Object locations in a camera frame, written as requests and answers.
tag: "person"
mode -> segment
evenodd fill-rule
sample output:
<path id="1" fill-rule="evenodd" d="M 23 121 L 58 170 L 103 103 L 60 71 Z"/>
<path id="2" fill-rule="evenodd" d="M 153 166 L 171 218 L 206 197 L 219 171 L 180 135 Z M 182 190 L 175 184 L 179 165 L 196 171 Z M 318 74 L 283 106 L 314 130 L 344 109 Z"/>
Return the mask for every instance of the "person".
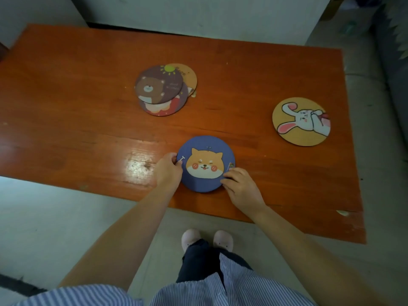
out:
<path id="1" fill-rule="evenodd" d="M 156 187 L 109 227 L 59 284 L 20 302 L 32 305 L 142 305 L 127 295 L 181 180 L 181 162 L 166 154 L 154 169 Z M 284 257 L 318 305 L 385 305 L 360 276 L 269 208 L 248 172 L 229 169 L 221 180 L 232 203 L 247 215 Z M 233 239 L 218 231 L 213 246 L 200 232 L 181 239 L 183 264 L 176 283 L 160 289 L 151 305 L 314 305 L 302 294 L 259 276 L 232 252 Z"/>

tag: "shirt sleeve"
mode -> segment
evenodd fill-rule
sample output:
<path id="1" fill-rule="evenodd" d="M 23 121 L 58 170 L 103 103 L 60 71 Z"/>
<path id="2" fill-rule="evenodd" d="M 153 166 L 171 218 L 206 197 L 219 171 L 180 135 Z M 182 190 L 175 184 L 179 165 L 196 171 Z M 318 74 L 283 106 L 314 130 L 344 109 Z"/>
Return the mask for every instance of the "shirt sleeve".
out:
<path id="1" fill-rule="evenodd" d="M 143 306 L 125 290 L 105 284 L 58 288 L 29 297 L 12 306 Z"/>

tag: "hand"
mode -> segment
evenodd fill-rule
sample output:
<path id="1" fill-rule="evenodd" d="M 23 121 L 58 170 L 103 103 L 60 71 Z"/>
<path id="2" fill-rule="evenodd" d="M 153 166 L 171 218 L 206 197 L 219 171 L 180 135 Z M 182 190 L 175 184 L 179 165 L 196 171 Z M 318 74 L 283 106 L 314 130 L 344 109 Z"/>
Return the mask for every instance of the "hand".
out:
<path id="1" fill-rule="evenodd" d="M 253 219 L 255 214 L 266 207 L 256 183 L 248 172 L 240 168 L 231 168 L 224 174 L 221 183 L 227 190 L 232 203 L 245 215 Z"/>
<path id="2" fill-rule="evenodd" d="M 180 185 L 183 173 L 181 168 L 182 161 L 180 160 L 176 163 L 176 156 L 176 153 L 165 154 L 156 164 L 153 174 L 158 187 L 166 187 L 176 191 Z"/>

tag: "yellow coaster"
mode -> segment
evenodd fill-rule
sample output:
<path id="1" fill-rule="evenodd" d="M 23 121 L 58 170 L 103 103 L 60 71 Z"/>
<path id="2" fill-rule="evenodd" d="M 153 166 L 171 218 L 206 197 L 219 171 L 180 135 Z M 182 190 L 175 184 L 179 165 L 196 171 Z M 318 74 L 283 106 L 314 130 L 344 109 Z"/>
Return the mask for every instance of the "yellow coaster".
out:
<path id="1" fill-rule="evenodd" d="M 191 93 L 193 93 L 197 87 L 197 76 L 195 75 L 194 71 L 191 69 L 191 67 L 181 63 L 172 63 L 169 65 L 174 66 L 181 73 L 183 81 L 188 88 L 188 95 L 191 95 Z"/>
<path id="2" fill-rule="evenodd" d="M 330 133 L 330 119 L 324 108 L 304 97 L 280 102 L 273 110 L 272 122 L 280 136 L 298 146 L 320 144 Z"/>

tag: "person's left hand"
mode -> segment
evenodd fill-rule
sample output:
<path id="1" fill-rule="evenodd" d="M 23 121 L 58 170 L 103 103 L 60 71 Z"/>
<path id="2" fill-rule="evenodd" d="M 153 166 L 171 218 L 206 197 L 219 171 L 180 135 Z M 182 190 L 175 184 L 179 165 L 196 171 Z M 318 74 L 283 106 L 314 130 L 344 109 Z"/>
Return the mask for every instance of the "person's left hand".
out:
<path id="1" fill-rule="evenodd" d="M 165 154 L 156 164 L 153 174 L 157 186 L 167 187 L 174 191 L 179 186 L 183 169 L 181 160 L 176 163 L 176 156 L 176 153 Z"/>

